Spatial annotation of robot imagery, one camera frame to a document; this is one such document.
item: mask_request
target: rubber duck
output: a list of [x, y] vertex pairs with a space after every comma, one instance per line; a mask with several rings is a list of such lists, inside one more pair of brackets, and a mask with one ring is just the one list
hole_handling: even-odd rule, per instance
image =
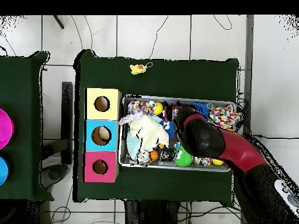
[[147, 71], [147, 67], [142, 64], [130, 65], [130, 69], [132, 70], [131, 73], [133, 75], [138, 75], [140, 73], [144, 73], [145, 71]]

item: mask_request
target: sorting box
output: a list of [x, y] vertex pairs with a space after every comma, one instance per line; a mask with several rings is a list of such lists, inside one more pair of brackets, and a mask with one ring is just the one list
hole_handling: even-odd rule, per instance
[[85, 88], [86, 137], [83, 182], [114, 183], [119, 173], [117, 148], [121, 93], [117, 89]]

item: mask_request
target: green table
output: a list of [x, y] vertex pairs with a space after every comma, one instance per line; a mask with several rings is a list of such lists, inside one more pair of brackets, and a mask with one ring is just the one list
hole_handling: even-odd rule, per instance
[[0, 108], [13, 120], [15, 133], [0, 150], [10, 167], [7, 181], [0, 186], [0, 199], [52, 200], [39, 184], [42, 120], [40, 70], [47, 52], [28, 58], [0, 57]]
[[84, 88], [118, 89], [123, 95], [149, 95], [235, 102], [238, 60], [165, 61], [154, 59], [144, 74], [132, 75], [130, 64], [148, 60], [97, 58], [91, 50], [78, 54], [75, 83], [74, 200], [131, 199], [222, 201], [231, 205], [232, 174], [120, 167], [113, 184], [82, 182]]

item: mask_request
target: metal tray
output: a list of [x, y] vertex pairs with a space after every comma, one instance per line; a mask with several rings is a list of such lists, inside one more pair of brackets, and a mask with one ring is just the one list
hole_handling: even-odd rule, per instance
[[[157, 97], [157, 96], [133, 96], [131, 94], [127, 94], [123, 96], [121, 100], [121, 109], [120, 109], [120, 118], [127, 115], [127, 106], [132, 100], [154, 100], [156, 102], [167, 102], [168, 104], [174, 103], [176, 104], [180, 101], [183, 104], [189, 104], [191, 102], [202, 102], [205, 104], [212, 103], [214, 107], [225, 107], [228, 104], [232, 104], [234, 107], [234, 112], [236, 112], [236, 104], [230, 101], [215, 101], [215, 100], [193, 100], [193, 99], [182, 99], [182, 98], [169, 98], [169, 97]], [[130, 164], [129, 158], [126, 156], [126, 138], [128, 132], [128, 124], [124, 124], [120, 127], [120, 138], [119, 138], [119, 163], [125, 167], [142, 167], [144, 169], [176, 169], [176, 170], [198, 170], [198, 171], [206, 171], [206, 172], [228, 172], [230, 168], [226, 165], [216, 166], [209, 165], [203, 167], [200, 164], [192, 163], [188, 167], [179, 167], [174, 162], [162, 162], [160, 160], [156, 160], [155, 162], [150, 163], [147, 167], [138, 164]]]

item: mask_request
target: ball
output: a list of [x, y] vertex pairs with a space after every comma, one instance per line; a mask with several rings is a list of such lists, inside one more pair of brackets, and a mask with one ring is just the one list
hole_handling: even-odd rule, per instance
[[163, 112], [163, 105], [160, 102], [156, 102], [156, 106], [154, 107], [154, 114], [159, 115]]
[[151, 157], [151, 160], [154, 162], [155, 160], [158, 160], [159, 153], [156, 149], [154, 149], [149, 153], [149, 156]]
[[212, 162], [213, 162], [214, 165], [217, 165], [217, 166], [221, 166], [223, 164], [222, 160], [213, 159]]

